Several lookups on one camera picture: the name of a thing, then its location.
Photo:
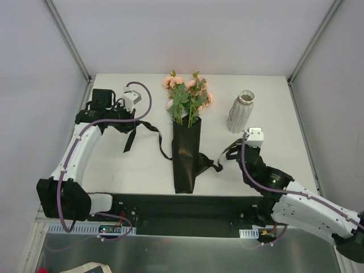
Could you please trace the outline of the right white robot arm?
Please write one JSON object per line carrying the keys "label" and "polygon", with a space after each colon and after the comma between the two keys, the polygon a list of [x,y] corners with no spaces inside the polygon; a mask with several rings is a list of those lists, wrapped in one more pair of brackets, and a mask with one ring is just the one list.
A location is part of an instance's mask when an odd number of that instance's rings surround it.
{"label": "right white robot arm", "polygon": [[251,222],[291,225],[327,241],[353,262],[363,263],[363,213],[330,202],[266,165],[258,147],[239,144],[237,163],[244,183],[262,195],[249,213]]}

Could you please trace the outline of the black wrapping paper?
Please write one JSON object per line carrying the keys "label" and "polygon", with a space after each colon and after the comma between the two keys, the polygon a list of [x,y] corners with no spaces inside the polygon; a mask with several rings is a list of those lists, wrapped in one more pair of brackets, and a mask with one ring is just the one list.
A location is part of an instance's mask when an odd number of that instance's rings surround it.
{"label": "black wrapping paper", "polygon": [[173,123],[172,164],[176,193],[193,193],[196,177],[214,165],[214,161],[200,152],[201,118],[188,127],[189,117],[183,123]]}

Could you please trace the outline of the pink rose stem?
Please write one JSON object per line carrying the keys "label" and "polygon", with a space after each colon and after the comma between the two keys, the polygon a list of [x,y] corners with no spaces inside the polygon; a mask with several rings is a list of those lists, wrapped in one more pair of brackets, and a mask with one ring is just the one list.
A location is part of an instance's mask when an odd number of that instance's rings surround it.
{"label": "pink rose stem", "polygon": [[178,124],[183,124],[183,117],[187,114],[187,104],[189,103],[190,93],[182,82],[180,84],[171,81],[168,88],[167,111],[171,118]]}
{"label": "pink rose stem", "polygon": [[198,93],[202,93],[204,91],[208,91],[208,82],[205,78],[199,76],[200,72],[197,71],[193,73],[192,77],[193,80],[189,83],[187,83],[187,89],[190,93],[190,99],[189,99],[189,115],[190,115],[190,108],[191,108],[191,98],[195,96]]}
{"label": "pink rose stem", "polygon": [[181,100],[182,94],[185,92],[183,78],[177,76],[176,71],[173,70],[163,81],[163,87],[168,92],[168,113],[176,123],[182,124],[184,106]]}
{"label": "pink rose stem", "polygon": [[204,91],[202,93],[198,93],[191,98],[191,108],[189,115],[189,126],[192,126],[197,122],[200,112],[204,108],[208,108],[213,103],[214,97],[208,92]]}

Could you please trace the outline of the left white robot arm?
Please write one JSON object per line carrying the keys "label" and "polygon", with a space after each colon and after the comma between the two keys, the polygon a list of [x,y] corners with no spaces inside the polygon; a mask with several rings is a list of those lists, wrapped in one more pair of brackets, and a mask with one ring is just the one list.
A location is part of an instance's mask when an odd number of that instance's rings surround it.
{"label": "left white robot arm", "polygon": [[107,193],[86,193],[82,179],[90,156],[108,127],[127,134],[136,128],[134,106],[141,95],[125,89],[116,98],[110,89],[93,89],[92,99],[75,118],[72,139],[66,152],[48,179],[40,179],[36,190],[48,218],[63,215],[66,220],[85,221],[91,214],[101,213],[107,221],[115,221],[120,207]]}

